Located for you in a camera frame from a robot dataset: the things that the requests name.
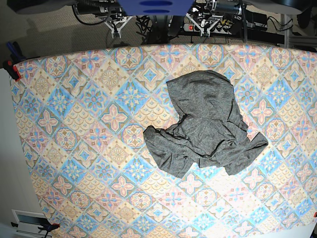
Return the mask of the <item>grey t-shirt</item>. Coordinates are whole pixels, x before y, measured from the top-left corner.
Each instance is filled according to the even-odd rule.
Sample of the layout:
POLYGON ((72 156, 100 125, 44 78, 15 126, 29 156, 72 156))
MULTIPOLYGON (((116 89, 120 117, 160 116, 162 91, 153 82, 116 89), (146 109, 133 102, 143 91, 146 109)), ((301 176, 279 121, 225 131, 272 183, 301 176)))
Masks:
POLYGON ((167 89, 179 122, 167 129, 150 125, 143 133, 161 170, 182 178, 196 163, 200 168, 223 167, 235 175, 267 147, 261 133, 248 138, 233 85, 225 76, 194 71, 168 81, 167 89))

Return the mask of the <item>patterned tile tablecloth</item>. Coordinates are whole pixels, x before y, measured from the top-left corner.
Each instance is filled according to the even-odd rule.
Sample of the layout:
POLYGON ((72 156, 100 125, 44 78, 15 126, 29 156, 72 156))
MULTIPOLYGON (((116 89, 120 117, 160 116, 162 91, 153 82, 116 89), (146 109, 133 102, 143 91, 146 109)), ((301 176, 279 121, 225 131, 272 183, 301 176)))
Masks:
POLYGON ((17 65, 11 94, 33 188, 55 238, 247 238, 315 224, 317 56, 253 45, 86 51, 17 65), (178 121, 166 82, 214 70, 233 84, 247 169, 161 171, 143 139, 178 121))

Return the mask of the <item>red black clamp left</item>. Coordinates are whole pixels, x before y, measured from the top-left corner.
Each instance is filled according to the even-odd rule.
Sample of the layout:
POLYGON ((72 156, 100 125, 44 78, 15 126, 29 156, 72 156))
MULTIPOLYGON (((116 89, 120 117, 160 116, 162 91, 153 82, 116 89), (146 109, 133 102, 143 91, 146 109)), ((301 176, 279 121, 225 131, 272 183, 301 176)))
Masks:
POLYGON ((21 75, 17 69, 17 67, 10 60, 6 60, 3 62, 3 68, 8 72, 10 77, 14 79, 16 82, 21 79, 21 75))

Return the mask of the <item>black clamp bottom left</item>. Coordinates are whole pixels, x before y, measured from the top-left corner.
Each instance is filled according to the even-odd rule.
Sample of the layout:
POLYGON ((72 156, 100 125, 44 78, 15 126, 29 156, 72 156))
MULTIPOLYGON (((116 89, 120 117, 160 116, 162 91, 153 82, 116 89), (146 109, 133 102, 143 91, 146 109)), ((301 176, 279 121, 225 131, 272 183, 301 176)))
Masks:
POLYGON ((27 224, 27 223, 13 223, 11 226, 16 228, 18 233, 44 237, 51 235, 53 230, 60 228, 60 224, 27 224))

